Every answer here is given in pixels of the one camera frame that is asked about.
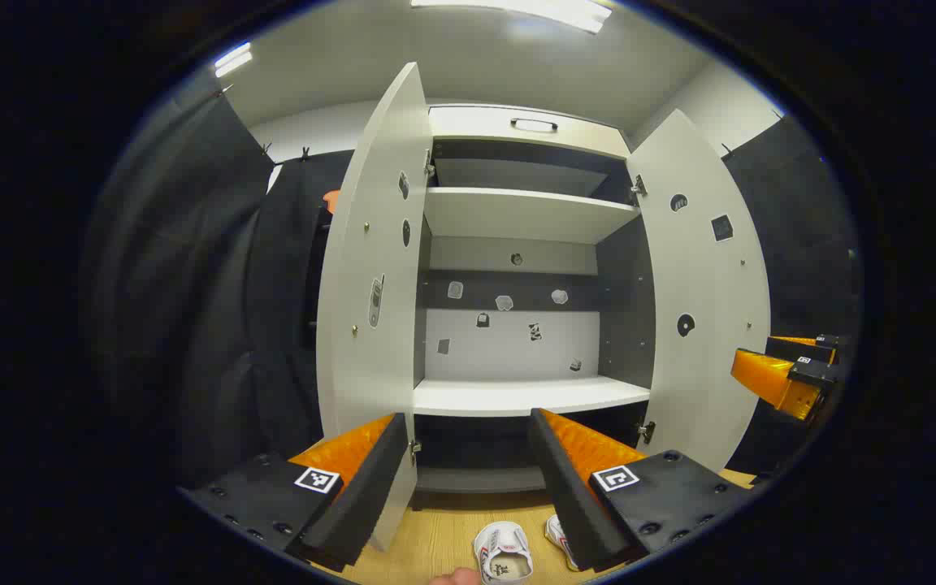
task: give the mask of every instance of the fluorescent light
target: fluorescent light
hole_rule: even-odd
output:
[[[230,73],[230,71],[237,69],[238,67],[242,66],[242,64],[245,64],[250,60],[252,60],[252,55],[250,53],[238,55],[234,57],[234,59],[230,59],[229,63],[226,63],[222,67],[219,67],[219,69],[216,69],[215,77],[223,77],[223,75]]]
[[[215,69],[219,69],[219,67],[222,67],[224,64],[230,63],[231,60],[236,59],[238,55],[242,55],[242,53],[248,52],[250,48],[252,48],[252,44],[250,43],[239,45],[239,47],[236,49],[230,51],[222,57],[219,57],[219,60],[216,60],[215,62]]]
[[[543,16],[587,30],[588,33],[598,33],[605,19],[613,14],[613,11],[591,0],[411,0],[409,4],[413,8],[501,8],[505,11]]]

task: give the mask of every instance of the white sneaker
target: white sneaker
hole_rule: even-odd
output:
[[[475,559],[483,585],[523,585],[532,575],[527,533],[515,522],[494,522],[475,537]]]
[[[547,518],[547,523],[544,525],[544,536],[551,541],[551,544],[561,548],[561,551],[565,553],[565,566],[568,566],[569,570],[580,570],[580,567],[573,562],[573,554],[569,552],[569,541],[566,540],[566,533],[561,530],[561,522],[558,522],[557,514]]]

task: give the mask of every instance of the cabinet door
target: cabinet door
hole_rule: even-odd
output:
[[[418,248],[430,148],[420,74],[417,63],[408,63],[367,122],[331,219],[316,330],[324,438],[402,412],[413,440]],[[416,483],[407,452],[371,537],[376,548],[392,540]]]
[[[764,352],[769,335],[761,243],[727,167],[679,110],[632,153],[627,169],[631,178],[642,176],[648,190],[639,204],[656,307],[646,413],[655,429],[651,442],[640,441],[638,448],[650,454],[679,449],[720,471],[758,400],[731,377],[731,364],[737,348]]]

